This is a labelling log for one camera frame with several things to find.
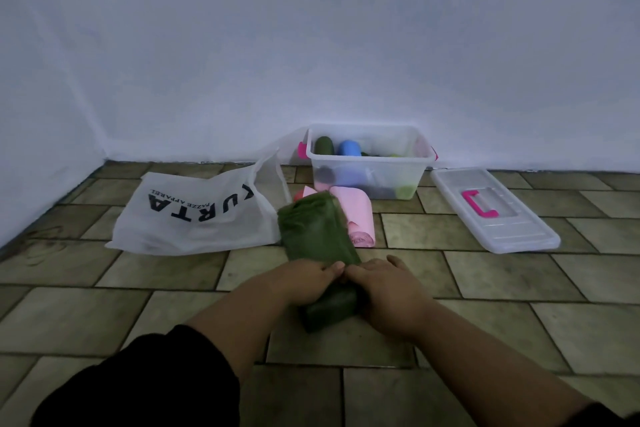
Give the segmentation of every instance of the yellow-green object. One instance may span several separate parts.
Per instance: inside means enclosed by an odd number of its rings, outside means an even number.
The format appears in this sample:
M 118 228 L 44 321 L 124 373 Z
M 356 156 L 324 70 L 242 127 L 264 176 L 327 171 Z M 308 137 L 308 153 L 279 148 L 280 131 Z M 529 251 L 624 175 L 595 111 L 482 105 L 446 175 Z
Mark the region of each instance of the yellow-green object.
M 415 186 L 396 187 L 396 199 L 411 199 L 415 194 Z
M 337 261 L 345 265 L 361 262 L 340 203 L 328 191 L 281 208 L 278 226 L 289 260 L 311 259 L 327 266 Z M 357 314 L 366 300 L 356 284 L 334 282 L 316 302 L 299 308 L 302 325 L 307 332 L 318 331 Z
M 318 139 L 316 140 L 316 145 L 314 145 L 314 154 L 335 155 L 333 141 L 326 135 L 318 137 Z

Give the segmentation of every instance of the black sleeve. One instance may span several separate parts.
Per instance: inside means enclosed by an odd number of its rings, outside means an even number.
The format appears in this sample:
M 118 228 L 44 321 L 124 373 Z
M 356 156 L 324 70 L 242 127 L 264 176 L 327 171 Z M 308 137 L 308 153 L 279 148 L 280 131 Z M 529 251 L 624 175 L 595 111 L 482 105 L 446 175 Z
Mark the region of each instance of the black sleeve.
M 574 415 L 563 427 L 632 427 L 640 426 L 640 414 L 633 414 L 626 419 L 615 415 L 601 403 L 592 403 Z
M 239 425 L 240 384 L 226 358 L 189 326 L 148 334 L 44 399 L 32 426 Z

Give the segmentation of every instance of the white wall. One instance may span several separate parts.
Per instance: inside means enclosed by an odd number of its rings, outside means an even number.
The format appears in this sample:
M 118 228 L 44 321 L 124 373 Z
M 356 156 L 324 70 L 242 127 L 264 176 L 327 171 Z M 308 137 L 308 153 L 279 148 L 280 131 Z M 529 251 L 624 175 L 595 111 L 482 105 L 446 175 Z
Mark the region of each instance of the white wall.
M 111 158 L 370 121 L 416 124 L 442 165 L 640 171 L 640 0 L 29 1 Z
M 0 245 L 102 165 L 47 27 L 20 0 L 0 0 Z

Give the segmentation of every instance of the hand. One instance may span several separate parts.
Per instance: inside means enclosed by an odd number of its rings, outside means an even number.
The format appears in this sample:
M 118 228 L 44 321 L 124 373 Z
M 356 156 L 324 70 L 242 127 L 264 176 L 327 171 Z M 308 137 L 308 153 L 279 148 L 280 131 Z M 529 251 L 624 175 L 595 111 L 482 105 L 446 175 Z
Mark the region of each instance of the hand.
M 365 318 L 382 334 L 415 342 L 425 327 L 425 309 L 433 301 L 398 257 L 350 265 L 344 276 L 362 286 L 371 304 Z
M 344 263 L 325 267 L 307 259 L 287 262 L 263 274 L 271 289 L 287 305 L 306 305 L 317 301 L 327 287 L 344 272 Z

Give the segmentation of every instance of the person's left hand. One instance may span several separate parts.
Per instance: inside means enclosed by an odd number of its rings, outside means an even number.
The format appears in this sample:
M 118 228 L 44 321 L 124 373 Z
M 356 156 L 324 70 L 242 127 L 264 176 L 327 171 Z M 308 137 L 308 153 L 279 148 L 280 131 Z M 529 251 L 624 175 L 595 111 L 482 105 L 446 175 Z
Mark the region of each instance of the person's left hand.
M 322 262 L 299 259 L 265 272 L 263 276 L 288 305 L 300 306 L 317 301 L 343 271 L 342 262 L 325 268 Z

